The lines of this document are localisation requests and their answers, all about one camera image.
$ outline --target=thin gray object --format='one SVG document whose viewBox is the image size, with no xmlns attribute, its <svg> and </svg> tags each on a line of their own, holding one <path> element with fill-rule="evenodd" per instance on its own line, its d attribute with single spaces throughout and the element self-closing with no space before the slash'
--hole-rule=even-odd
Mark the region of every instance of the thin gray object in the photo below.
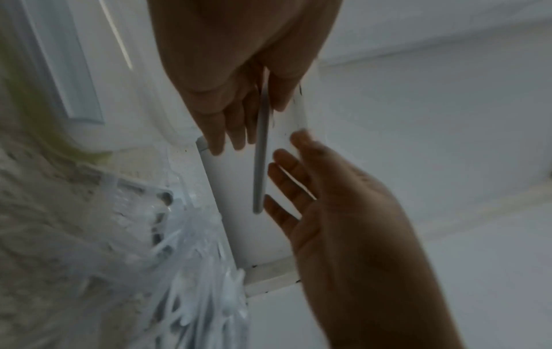
<svg viewBox="0 0 552 349">
<path fill-rule="evenodd" d="M 253 213 L 255 214 L 261 214 L 263 212 L 267 177 L 266 167 L 269 128 L 273 113 L 266 80 L 260 94 L 260 108 L 257 118 L 257 144 L 255 146 L 255 165 L 253 170 Z"/>
</svg>

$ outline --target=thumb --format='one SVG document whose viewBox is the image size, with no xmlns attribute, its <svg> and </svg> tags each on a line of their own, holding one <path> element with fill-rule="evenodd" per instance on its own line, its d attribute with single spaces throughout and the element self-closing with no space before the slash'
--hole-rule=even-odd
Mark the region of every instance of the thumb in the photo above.
<svg viewBox="0 0 552 349">
<path fill-rule="evenodd" d="M 295 88 L 301 81 L 306 71 L 301 72 L 299 75 L 292 78 L 281 78 L 275 73 L 271 72 L 269 77 L 269 96 L 272 107 L 278 111 L 283 112 L 291 98 Z"/>
<path fill-rule="evenodd" d="M 290 140 L 299 150 L 303 165 L 321 198 L 356 196 L 361 183 L 339 154 L 314 141 L 306 130 L 294 132 Z"/>
</svg>

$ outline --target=person's right hand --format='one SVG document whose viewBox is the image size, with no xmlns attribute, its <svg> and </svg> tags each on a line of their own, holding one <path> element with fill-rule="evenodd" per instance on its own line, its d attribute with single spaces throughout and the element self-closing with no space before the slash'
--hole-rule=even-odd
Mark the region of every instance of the person's right hand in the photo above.
<svg viewBox="0 0 552 349">
<path fill-rule="evenodd" d="M 331 346 L 461 348 L 431 267 L 391 192 L 306 131 L 291 141 L 301 160 L 275 151 L 269 177 L 302 217 L 270 196 L 264 208 L 291 242 L 305 295 Z"/>
</svg>

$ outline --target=hand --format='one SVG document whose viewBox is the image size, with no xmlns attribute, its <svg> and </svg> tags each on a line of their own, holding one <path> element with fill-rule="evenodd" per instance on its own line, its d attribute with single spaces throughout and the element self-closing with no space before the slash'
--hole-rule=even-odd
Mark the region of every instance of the hand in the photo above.
<svg viewBox="0 0 552 349">
<path fill-rule="evenodd" d="M 215 155 L 256 141 L 259 88 L 270 70 L 283 111 L 326 40 L 341 0 L 148 0 L 167 75 Z"/>
<path fill-rule="evenodd" d="M 430 265 L 391 192 L 306 131 L 291 142 L 301 160 L 276 150 L 269 177 L 302 217 L 270 196 L 264 208 L 291 242 L 306 298 L 332 347 L 461 348 Z"/>
</svg>

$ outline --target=person's left hand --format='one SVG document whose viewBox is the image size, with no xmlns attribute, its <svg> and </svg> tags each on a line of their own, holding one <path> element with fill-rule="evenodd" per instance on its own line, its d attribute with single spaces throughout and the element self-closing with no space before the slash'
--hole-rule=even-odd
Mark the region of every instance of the person's left hand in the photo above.
<svg viewBox="0 0 552 349">
<path fill-rule="evenodd" d="M 315 59 L 341 0 L 148 0 L 167 75 L 214 155 L 256 142 L 263 71 L 283 111 Z"/>
</svg>

